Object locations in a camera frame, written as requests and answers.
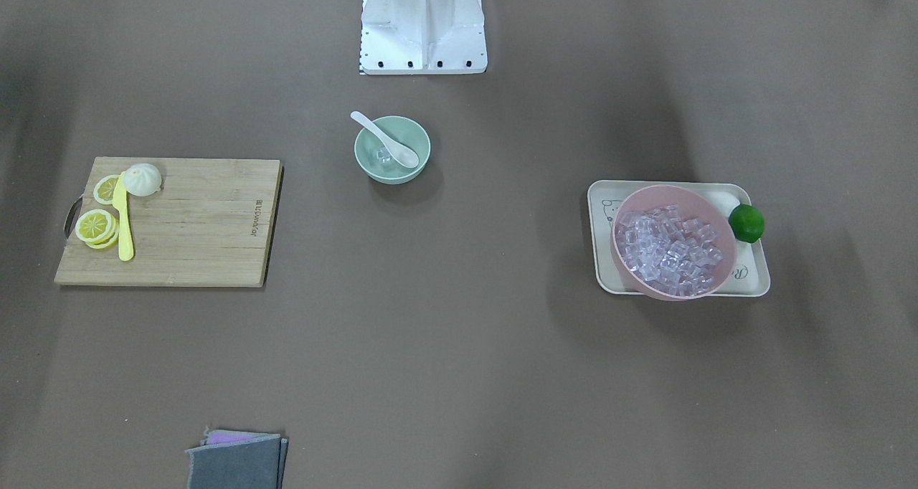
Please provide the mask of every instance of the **yellow knife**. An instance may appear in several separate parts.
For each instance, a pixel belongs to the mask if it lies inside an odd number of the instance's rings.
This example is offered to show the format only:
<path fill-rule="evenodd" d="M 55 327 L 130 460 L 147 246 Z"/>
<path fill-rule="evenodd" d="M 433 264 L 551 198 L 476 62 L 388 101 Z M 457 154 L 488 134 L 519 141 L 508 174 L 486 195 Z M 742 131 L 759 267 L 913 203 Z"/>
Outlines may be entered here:
<path fill-rule="evenodd" d="M 128 221 L 128 191 L 124 189 L 124 172 L 115 183 L 112 205 L 118 210 L 118 257 L 128 261 L 134 257 L 134 239 L 131 237 L 131 221 Z"/>

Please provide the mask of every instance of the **knife handle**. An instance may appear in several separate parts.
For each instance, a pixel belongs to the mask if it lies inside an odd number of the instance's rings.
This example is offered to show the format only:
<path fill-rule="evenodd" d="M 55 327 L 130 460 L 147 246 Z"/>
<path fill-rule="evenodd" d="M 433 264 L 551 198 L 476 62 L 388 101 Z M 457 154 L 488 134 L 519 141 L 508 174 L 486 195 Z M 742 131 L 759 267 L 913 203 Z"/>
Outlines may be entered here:
<path fill-rule="evenodd" d="M 134 257 L 134 238 L 131 236 L 131 221 L 128 220 L 128 208 L 118 215 L 118 258 L 129 261 Z"/>

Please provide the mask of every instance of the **green bowl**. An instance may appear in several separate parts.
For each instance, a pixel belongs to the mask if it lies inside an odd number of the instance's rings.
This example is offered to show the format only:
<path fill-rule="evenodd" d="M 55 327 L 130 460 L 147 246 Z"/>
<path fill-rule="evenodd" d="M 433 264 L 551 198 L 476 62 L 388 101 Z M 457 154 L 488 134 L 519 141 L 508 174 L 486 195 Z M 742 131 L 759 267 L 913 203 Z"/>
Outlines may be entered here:
<path fill-rule="evenodd" d="M 377 150 L 383 146 L 383 142 L 373 136 L 370 130 L 361 129 L 354 140 L 354 155 L 357 157 L 357 163 L 360 163 L 360 168 L 363 168 L 368 176 L 384 184 L 402 184 L 416 178 L 420 170 L 427 165 L 427 159 L 430 159 L 430 137 L 427 136 L 426 130 L 415 120 L 404 116 L 383 116 L 373 120 L 373 123 L 392 139 L 414 150 L 420 162 L 416 168 L 405 168 L 394 159 L 383 165 L 377 160 Z"/>

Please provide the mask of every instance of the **white tray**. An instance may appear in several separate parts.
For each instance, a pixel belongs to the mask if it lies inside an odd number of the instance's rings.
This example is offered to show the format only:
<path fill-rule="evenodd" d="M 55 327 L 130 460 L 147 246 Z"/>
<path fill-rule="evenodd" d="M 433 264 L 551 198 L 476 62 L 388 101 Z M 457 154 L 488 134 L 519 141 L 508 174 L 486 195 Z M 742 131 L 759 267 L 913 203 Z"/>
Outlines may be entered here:
<path fill-rule="evenodd" d="M 596 263 L 596 280 L 606 292 L 622 295 L 642 295 L 626 287 L 622 275 L 612 263 L 612 221 L 615 212 L 628 195 L 645 186 L 670 184 L 691 189 L 714 204 L 724 217 L 740 202 L 751 204 L 745 189 L 735 184 L 706 182 L 653 182 L 653 181 L 596 181 L 587 190 L 590 208 L 590 234 L 593 236 L 593 260 Z M 711 297 L 760 297 L 771 288 L 771 276 L 765 262 L 762 240 L 754 244 L 737 241 L 737 263 L 730 279 Z"/>

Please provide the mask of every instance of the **wooden cutting board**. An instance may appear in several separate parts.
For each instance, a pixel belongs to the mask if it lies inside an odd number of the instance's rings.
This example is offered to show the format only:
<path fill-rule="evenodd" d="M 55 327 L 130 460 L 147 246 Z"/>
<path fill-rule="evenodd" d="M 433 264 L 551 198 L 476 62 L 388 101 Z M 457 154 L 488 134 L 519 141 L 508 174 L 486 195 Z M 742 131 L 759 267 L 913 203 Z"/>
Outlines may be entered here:
<path fill-rule="evenodd" d="M 96 208 L 95 183 L 134 163 L 152 163 L 163 188 L 128 195 L 134 258 L 118 259 L 118 246 L 86 247 L 67 239 L 55 282 L 62 285 L 260 287 L 265 283 L 278 205 L 278 160 L 96 158 L 82 193 L 84 214 Z"/>

